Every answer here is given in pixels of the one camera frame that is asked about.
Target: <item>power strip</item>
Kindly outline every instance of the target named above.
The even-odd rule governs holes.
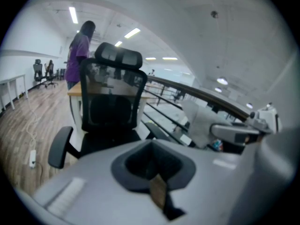
[[[29,167],[31,167],[31,168],[36,167],[36,155],[37,155],[37,151],[31,150],[30,157],[29,157]]]

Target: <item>desk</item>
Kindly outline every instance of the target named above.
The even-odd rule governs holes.
[[[113,87],[103,87],[102,84],[96,83],[92,87],[88,88],[90,94],[110,94],[110,92],[114,95],[122,95],[128,98],[134,98],[136,96],[137,87],[130,86],[129,84],[125,83],[121,80],[115,79],[108,79],[108,84],[112,85]],[[76,129],[78,132],[78,136],[82,140],[84,137],[85,132],[81,129],[82,127],[82,118],[80,115],[80,106],[79,102],[82,101],[82,93],[81,93],[81,83],[77,83],[74,87],[72,87],[67,94],[71,98],[71,106],[73,110],[74,120],[76,124]],[[146,105],[147,99],[153,98],[153,96],[149,93],[143,92],[141,95],[140,106],[136,117],[136,124],[139,126],[144,107]]]
[[[13,108],[13,110],[15,109],[15,106],[14,106],[12,95],[11,95],[11,92],[10,92],[9,82],[11,82],[13,80],[16,80],[19,77],[23,77],[24,88],[25,88],[25,95],[26,95],[26,98],[28,98],[28,91],[26,89],[26,82],[25,82],[25,74],[21,74],[21,75],[18,75],[18,76],[10,77],[8,79],[4,79],[4,80],[0,81],[0,84],[6,84],[7,85],[9,100],[10,100],[10,104],[11,104],[11,107]],[[19,92],[18,92],[18,87],[17,87],[17,83],[16,82],[15,82],[15,93],[17,95],[17,99],[19,99]],[[0,96],[0,99],[1,99],[1,103],[2,103],[3,109],[5,110],[6,108],[5,108],[5,104],[4,104],[3,100],[2,100],[2,96]]]

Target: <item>white cable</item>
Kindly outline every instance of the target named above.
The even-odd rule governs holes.
[[[37,133],[31,133],[28,129],[29,129],[29,127],[30,127],[31,124],[34,124],[34,123],[38,122],[41,118],[39,118],[37,116],[37,114],[32,110],[29,98],[28,98],[28,106],[29,106],[30,111],[34,114],[35,118],[34,118],[33,121],[31,121],[31,122],[28,123],[28,125],[26,127],[26,132],[31,136],[31,140],[29,142],[29,146],[31,148],[33,148],[33,150],[35,150],[36,149],[36,144],[37,144],[37,141],[36,141]]]

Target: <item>chair armrest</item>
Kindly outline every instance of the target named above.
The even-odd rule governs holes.
[[[155,124],[153,124],[151,122],[147,122],[147,123],[145,123],[145,126],[150,131],[150,134],[147,136],[147,139],[152,139],[155,137],[156,139],[163,139],[163,140],[171,141],[169,139],[169,137],[166,136],[163,133],[163,131],[160,130],[160,128],[158,126],[156,126]]]
[[[48,155],[48,164],[55,168],[63,168],[66,158],[67,149],[72,146],[69,143],[72,127],[62,127],[55,136]]]

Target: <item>purple shirt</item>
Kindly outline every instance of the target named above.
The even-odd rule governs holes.
[[[76,57],[89,56],[90,42],[86,35],[81,35],[77,42],[70,47],[67,57],[67,69],[65,73],[65,80],[68,82],[79,82],[79,63]]]

